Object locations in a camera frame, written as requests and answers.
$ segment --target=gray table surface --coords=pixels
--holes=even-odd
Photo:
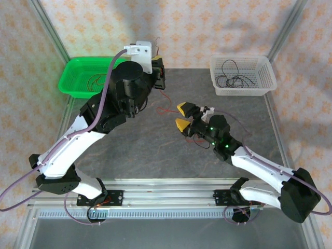
[[[282,164],[280,151],[263,96],[217,96],[207,69],[168,69],[164,93],[176,110],[181,102],[211,106],[236,116],[252,133],[246,145],[256,153]],[[87,100],[75,99],[70,124]],[[153,89],[145,110],[86,150],[75,162],[83,172],[108,178],[255,178],[219,161],[213,149],[187,143],[175,124],[178,113],[158,115],[169,101]],[[241,126],[226,116],[231,135],[242,140]]]

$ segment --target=floral patterned wall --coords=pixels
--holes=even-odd
[[[296,168],[312,175],[332,200],[332,4],[308,1],[276,58],[273,92],[281,132]],[[316,210],[327,212],[324,200]],[[326,248],[332,248],[332,216],[316,216]]]
[[[66,96],[57,84],[64,63],[27,0],[0,1],[0,192],[27,173],[28,157],[45,152],[58,135]],[[31,195],[32,175],[0,203]],[[12,248],[26,205],[0,213],[0,248]]]
[[[71,57],[160,37],[168,68],[209,68],[215,53],[267,55],[295,1],[41,0]]]

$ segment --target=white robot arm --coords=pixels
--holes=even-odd
[[[40,171],[36,179],[40,190],[59,195],[73,191],[96,204],[105,199],[107,190],[101,180],[76,169],[74,161],[93,143],[125,123],[126,118],[134,118],[147,103],[152,88],[165,88],[162,58],[151,58],[150,42],[137,41],[124,48],[132,60],[120,63],[112,71],[101,116],[94,128],[82,131],[95,122],[101,93],[81,108],[74,123],[55,145],[42,155],[30,156],[31,167],[38,167]]]
[[[266,184],[257,184],[248,178],[240,178],[230,189],[235,203],[257,201],[269,204],[290,219],[302,223],[319,203],[321,196],[309,188],[315,184],[308,171],[300,168],[297,171],[283,167],[252,152],[230,134],[230,125],[223,115],[214,115],[209,123],[205,122],[206,113],[212,114],[214,109],[198,107],[184,102],[177,106],[186,118],[193,117],[191,122],[177,119],[176,124],[184,136],[198,135],[214,146],[214,153],[221,161],[244,169]]]

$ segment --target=green plastic basket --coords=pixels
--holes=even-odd
[[[80,99],[89,99],[101,92],[112,58],[79,57],[70,60],[60,78],[59,90]],[[114,68],[124,61],[124,58],[117,59]]]

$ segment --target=black cylindrical motor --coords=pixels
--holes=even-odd
[[[140,110],[154,86],[153,75],[143,72],[137,62],[126,61],[120,63],[112,71],[108,93],[123,109],[126,115],[134,110]]]

